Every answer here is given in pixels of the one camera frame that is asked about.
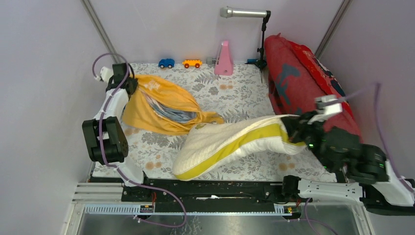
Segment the yellow pillowcase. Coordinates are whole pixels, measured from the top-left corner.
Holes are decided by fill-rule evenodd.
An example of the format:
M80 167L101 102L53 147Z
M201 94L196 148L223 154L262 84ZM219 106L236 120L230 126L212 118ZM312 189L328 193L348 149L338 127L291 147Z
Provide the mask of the yellow pillowcase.
M165 135L185 135L201 123L223 124L216 112L203 111L179 85L155 75L136 75L138 87L125 106L122 122Z

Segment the white yellow pillow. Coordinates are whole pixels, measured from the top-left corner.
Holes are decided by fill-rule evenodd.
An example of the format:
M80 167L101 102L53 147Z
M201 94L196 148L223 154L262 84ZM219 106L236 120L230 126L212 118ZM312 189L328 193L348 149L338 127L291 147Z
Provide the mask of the white yellow pillow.
M173 163L173 175L178 180L190 181L250 154L263 151L300 153L306 144L290 142L282 122L284 117L273 115L236 123L195 125Z

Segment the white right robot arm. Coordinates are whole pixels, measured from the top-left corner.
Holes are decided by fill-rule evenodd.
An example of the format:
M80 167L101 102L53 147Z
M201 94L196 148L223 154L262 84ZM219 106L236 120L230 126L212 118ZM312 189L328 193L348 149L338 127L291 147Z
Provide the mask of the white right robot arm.
M291 143L305 143L322 166L336 175L335 183L319 183L285 176L280 194L288 202L298 199L349 201L368 212L388 216L413 216L413 179L400 182L392 174L387 155L377 146L363 144L358 135L337 126L329 131L323 121L312 121L317 112L282 117Z

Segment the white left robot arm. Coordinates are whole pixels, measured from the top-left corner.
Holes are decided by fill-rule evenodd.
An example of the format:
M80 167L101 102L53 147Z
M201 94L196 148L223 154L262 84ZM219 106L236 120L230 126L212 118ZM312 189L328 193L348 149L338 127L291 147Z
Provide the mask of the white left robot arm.
M120 124L123 111L138 86L134 75L130 64L101 69L99 79L107 83L106 97L98 113L82 123L82 131L91 161L113 170L125 186L134 187L133 195L138 200L146 201L152 189L143 183L143 170L128 156L128 141Z

